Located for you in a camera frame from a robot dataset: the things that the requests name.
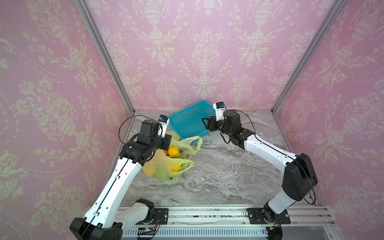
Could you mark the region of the yellow-green plastic bag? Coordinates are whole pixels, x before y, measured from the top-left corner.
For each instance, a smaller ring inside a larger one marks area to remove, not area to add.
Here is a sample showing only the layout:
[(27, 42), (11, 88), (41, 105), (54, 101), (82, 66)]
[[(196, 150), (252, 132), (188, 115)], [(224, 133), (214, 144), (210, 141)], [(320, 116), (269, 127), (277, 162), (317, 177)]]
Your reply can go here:
[[(164, 154), (163, 150), (157, 150), (152, 160), (145, 163), (142, 172), (148, 177), (156, 178), (161, 181), (171, 181), (177, 179), (186, 171), (194, 167), (192, 157), (196, 155), (203, 144), (203, 139), (199, 136), (181, 140), (179, 135), (174, 131), (168, 131), (172, 136), (171, 146), (176, 147), (180, 151), (178, 158), (170, 158)], [(171, 171), (171, 167), (182, 164), (183, 166), (178, 172)]]

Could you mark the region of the yellow banana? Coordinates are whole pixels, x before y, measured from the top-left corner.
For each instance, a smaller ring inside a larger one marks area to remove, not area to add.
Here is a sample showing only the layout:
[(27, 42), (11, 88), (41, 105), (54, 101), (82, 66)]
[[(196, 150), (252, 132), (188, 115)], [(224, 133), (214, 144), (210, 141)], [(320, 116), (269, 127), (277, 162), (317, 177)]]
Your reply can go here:
[(182, 166), (183, 166), (182, 164), (172, 166), (172, 167), (171, 167), (171, 171), (174, 172), (174, 173), (176, 173), (176, 172), (179, 171), (179, 169), (180, 169)]

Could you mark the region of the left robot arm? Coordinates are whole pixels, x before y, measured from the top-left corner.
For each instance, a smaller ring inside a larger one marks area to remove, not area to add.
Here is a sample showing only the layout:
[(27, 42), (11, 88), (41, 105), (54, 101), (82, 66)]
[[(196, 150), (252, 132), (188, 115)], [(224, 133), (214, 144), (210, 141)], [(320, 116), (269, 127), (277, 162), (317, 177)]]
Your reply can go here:
[(146, 118), (140, 132), (123, 144), (113, 174), (101, 194), (82, 218), (74, 218), (70, 230), (78, 240), (120, 240), (123, 232), (138, 223), (156, 224), (153, 202), (139, 199), (127, 210), (118, 208), (136, 175), (157, 150), (167, 151), (171, 135), (166, 133), (169, 118)]

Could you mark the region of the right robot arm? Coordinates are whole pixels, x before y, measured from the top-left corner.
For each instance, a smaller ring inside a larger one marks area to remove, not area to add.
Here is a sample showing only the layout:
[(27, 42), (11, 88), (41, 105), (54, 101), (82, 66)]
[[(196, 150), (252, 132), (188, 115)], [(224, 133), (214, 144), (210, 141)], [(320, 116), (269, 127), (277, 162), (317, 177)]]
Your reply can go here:
[(258, 155), (283, 174), (280, 190), (263, 207), (266, 222), (277, 223), (278, 217), (287, 208), (314, 191), (318, 178), (311, 158), (304, 153), (296, 155), (282, 150), (263, 140), (254, 131), (244, 128), (236, 110), (216, 110), (215, 116), (202, 118), (202, 122), (206, 130), (229, 136), (227, 144), (232, 143)]

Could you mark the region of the teal plastic basket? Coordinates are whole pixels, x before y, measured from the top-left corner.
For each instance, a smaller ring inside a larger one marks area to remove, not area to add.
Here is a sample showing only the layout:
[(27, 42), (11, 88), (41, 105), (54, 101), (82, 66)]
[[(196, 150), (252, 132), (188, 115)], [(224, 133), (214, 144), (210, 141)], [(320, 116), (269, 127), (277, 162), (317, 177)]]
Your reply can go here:
[(181, 140), (210, 133), (202, 122), (203, 118), (215, 115), (213, 104), (206, 100), (199, 101), (169, 116), (170, 127)]

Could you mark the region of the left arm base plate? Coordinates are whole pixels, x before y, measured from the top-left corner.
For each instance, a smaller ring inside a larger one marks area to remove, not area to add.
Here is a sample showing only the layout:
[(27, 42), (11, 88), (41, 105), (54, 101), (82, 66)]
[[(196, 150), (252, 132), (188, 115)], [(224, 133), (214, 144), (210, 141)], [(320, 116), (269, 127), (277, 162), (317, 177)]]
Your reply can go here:
[(145, 219), (144, 221), (138, 222), (137, 225), (167, 225), (169, 219), (168, 208), (155, 208), (151, 214), (151, 218)]

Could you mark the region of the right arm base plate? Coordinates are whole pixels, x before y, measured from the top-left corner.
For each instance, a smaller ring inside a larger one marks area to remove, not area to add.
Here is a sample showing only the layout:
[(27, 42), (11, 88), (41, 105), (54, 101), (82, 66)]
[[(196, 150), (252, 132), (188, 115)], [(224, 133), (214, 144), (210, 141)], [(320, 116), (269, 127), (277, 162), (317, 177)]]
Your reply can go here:
[(248, 208), (245, 212), (251, 225), (288, 225), (291, 224), (291, 220), (287, 210), (284, 210), (280, 214), (275, 214), (273, 211), (263, 208)]

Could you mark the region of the aluminium front rail frame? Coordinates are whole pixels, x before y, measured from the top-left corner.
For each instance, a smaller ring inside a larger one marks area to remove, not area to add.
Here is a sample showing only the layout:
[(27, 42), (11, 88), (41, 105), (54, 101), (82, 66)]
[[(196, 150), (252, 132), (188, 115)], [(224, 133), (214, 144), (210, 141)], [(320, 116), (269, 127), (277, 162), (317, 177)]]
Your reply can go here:
[(251, 225), (245, 212), (257, 205), (163, 206), (167, 225), (134, 225), (120, 240), (340, 240), (326, 207), (293, 205), (291, 224)]

